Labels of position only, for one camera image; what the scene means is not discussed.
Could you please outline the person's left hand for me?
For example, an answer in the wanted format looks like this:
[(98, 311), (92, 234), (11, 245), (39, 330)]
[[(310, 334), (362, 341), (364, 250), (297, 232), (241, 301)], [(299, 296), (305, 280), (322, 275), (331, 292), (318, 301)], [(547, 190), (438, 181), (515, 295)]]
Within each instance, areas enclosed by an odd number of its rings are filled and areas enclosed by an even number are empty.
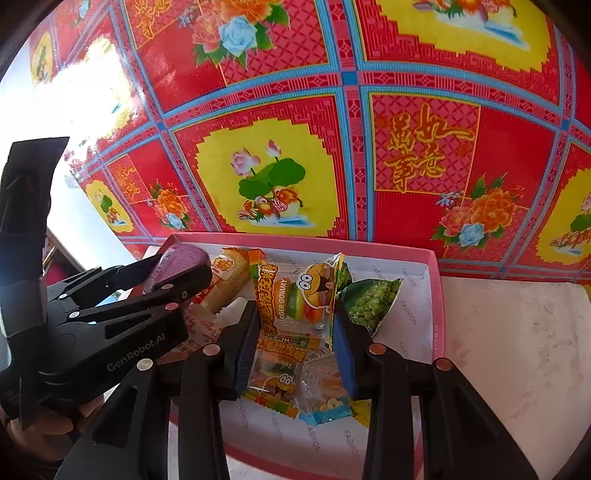
[(72, 447), (68, 434), (82, 432), (103, 403), (104, 396), (100, 395), (80, 406), (81, 419), (76, 425), (69, 418), (40, 408), (37, 422), (27, 429), (1, 411), (1, 478), (53, 479)]

